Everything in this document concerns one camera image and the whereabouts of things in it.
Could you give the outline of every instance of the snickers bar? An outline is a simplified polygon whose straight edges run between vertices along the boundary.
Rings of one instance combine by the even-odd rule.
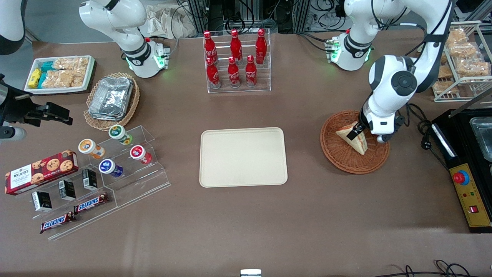
[[[73,206],[74,213],[75,214],[78,214],[78,213],[80,213],[83,210],[90,209],[90,208],[92,208],[94,206],[97,206],[97,205],[99,205],[101,203],[104,203],[104,202],[107,202],[107,201],[109,201],[108,193],[105,192],[105,193],[97,196],[96,198],[93,198],[93,199],[91,199],[89,201],[86,201],[86,202],[84,202],[82,204],[79,204],[77,206]]]
[[[60,217],[57,217],[57,218],[52,219],[50,221],[46,221],[46,222],[41,223],[41,232],[39,232],[39,233],[42,234],[46,230],[53,229],[55,227],[58,227],[64,223],[66,223],[66,222],[70,222],[70,221],[74,221],[74,220],[75,220],[75,215],[71,211],[69,211],[68,213],[66,213]]]

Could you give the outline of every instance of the round wicker basket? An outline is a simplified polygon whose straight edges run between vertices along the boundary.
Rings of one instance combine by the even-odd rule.
[[[359,154],[335,132],[359,120],[359,112],[344,110],[332,115],[321,128],[321,148],[325,156],[339,169],[353,174],[367,174],[380,168],[390,154],[390,144],[378,143],[369,130],[364,130],[368,149]]]
[[[138,100],[140,98],[140,89],[138,88],[137,82],[135,81],[135,79],[132,76],[130,76],[126,73],[120,73],[119,72],[119,73],[109,74],[106,77],[114,77],[114,78],[125,77],[125,78],[128,78],[133,82],[133,90],[131,93],[130,102],[128,103],[128,110],[126,111],[126,116],[121,121],[95,119],[95,118],[92,118],[91,115],[89,115],[89,110],[84,111],[84,118],[85,118],[87,124],[91,125],[92,127],[96,128],[96,129],[102,130],[102,131],[109,130],[109,128],[115,124],[120,124],[122,126],[125,126],[130,121],[133,114],[135,113],[135,110],[137,109],[137,105],[138,105]],[[89,108],[89,106],[91,105],[92,100],[94,98],[94,93],[96,92],[100,82],[101,82],[101,80],[99,80],[99,82],[97,82],[97,84],[92,88],[91,93],[89,93],[89,96],[87,97],[87,101],[86,101],[87,108]]]

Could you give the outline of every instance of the red switch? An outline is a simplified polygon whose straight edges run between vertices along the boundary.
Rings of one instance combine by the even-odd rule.
[[[470,182],[470,177],[468,176],[468,173],[466,173],[463,170],[460,170],[455,174],[453,174],[453,181],[455,183],[465,186]]]
[[[470,206],[470,213],[476,213],[478,212],[478,207],[477,206]]]

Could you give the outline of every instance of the brown table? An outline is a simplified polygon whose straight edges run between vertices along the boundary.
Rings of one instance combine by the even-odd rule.
[[[414,31],[381,32],[371,62],[356,72],[327,64],[295,35],[273,39],[273,87],[258,95],[209,95],[201,39],[183,39],[169,70],[137,79],[141,99],[129,127],[143,125],[172,186],[63,239],[47,241],[32,207],[0,196],[0,270],[6,276],[372,276],[435,270],[434,259],[458,262],[490,276],[491,235],[473,235],[449,174],[428,151],[412,118],[391,140],[386,164],[368,175],[335,168],[319,131],[342,109],[359,109],[368,71],[382,54],[403,54],[421,40]],[[115,43],[36,43],[36,57],[92,55],[96,80],[130,73]],[[107,138],[82,116],[87,95],[39,97],[70,109],[73,126],[43,122],[28,137],[0,146],[0,170],[23,166],[91,137]],[[456,104],[436,104],[424,92],[412,102],[430,119]],[[206,189],[198,182],[205,130],[280,127],[289,180],[280,186]]]

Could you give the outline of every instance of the red bottle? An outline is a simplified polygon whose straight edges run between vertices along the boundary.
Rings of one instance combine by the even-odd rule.
[[[250,88],[256,86],[256,65],[254,64],[253,55],[247,57],[246,65],[246,85]]]
[[[238,30],[232,29],[231,36],[231,55],[236,59],[236,63],[240,65],[243,63],[243,46],[238,38]]]
[[[210,82],[210,88],[220,88],[221,82],[218,78],[218,70],[214,65],[212,58],[207,58],[207,77]]]
[[[255,44],[256,48],[256,63],[262,65],[267,55],[267,41],[265,40],[265,30],[258,30],[258,39]]]
[[[236,65],[236,59],[234,57],[229,57],[229,81],[231,82],[231,87],[239,88],[241,86],[241,80],[239,80],[239,68]]]
[[[207,58],[211,58],[214,65],[218,64],[217,48],[215,47],[215,42],[212,40],[212,36],[209,31],[203,32],[203,37],[205,38],[205,54]]]

